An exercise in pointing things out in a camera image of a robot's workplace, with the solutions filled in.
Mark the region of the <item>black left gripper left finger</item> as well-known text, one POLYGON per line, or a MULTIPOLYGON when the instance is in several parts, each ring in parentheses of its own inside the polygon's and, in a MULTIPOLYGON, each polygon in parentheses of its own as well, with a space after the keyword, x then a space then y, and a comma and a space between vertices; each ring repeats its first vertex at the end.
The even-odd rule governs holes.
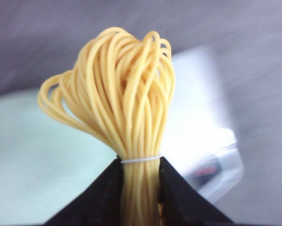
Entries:
POLYGON ((44 224, 46 226, 119 226, 123 168, 117 158, 93 183, 44 224))

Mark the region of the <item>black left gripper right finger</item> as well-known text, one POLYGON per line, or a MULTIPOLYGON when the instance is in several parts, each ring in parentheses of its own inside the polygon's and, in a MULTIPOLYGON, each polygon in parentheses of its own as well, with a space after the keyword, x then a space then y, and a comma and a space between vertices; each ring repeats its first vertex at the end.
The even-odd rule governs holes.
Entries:
POLYGON ((166 158, 160 158, 164 226, 232 226, 233 221, 195 191, 166 158))

